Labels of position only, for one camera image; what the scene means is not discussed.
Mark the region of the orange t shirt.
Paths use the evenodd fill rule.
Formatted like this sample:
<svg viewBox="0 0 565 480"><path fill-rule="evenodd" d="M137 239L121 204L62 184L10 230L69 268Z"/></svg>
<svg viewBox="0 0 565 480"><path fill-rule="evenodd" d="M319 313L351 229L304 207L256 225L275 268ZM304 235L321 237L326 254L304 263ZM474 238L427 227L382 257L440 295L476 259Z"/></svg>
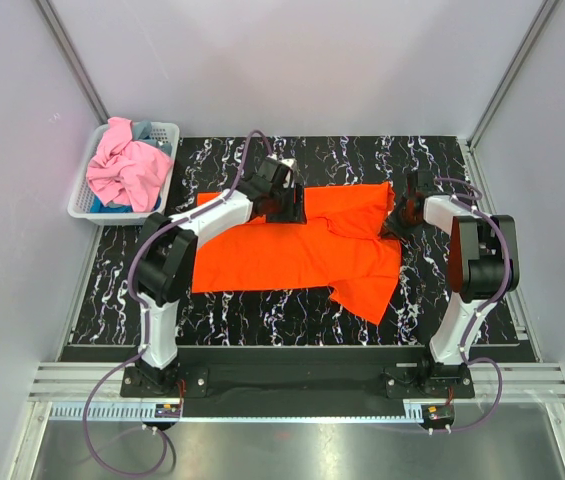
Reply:
<svg viewBox="0 0 565 480"><path fill-rule="evenodd" d="M211 293L328 287L332 301L378 325L400 275L399 242L380 236L394 200L388 182L309 187L306 223L258 218L202 246L192 289Z"/></svg>

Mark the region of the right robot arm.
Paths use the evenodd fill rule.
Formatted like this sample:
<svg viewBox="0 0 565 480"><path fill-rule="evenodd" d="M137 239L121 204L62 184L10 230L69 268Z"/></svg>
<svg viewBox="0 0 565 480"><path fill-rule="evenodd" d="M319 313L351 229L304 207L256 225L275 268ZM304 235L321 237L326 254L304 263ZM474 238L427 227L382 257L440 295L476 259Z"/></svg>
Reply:
<svg viewBox="0 0 565 480"><path fill-rule="evenodd" d="M386 239L406 242L425 226L450 237L448 306L416 364L384 370L387 396L392 399L474 395L470 348L487 315L519 283L515 221L481 211L482 197L466 181L415 170L384 221L381 233Z"/></svg>

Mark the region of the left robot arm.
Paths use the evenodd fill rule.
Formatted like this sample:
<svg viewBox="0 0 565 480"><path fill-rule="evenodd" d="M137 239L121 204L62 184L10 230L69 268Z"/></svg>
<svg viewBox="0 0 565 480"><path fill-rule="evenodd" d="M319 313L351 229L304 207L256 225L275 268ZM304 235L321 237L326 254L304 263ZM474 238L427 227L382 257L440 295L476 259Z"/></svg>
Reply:
<svg viewBox="0 0 565 480"><path fill-rule="evenodd" d="M212 200L182 214L146 219L128 280L129 292L140 305L141 341L134 367L142 389L165 396L183 386L175 330L181 300L193 284L198 250L260 217L268 223L306 222L295 159L270 155Z"/></svg>

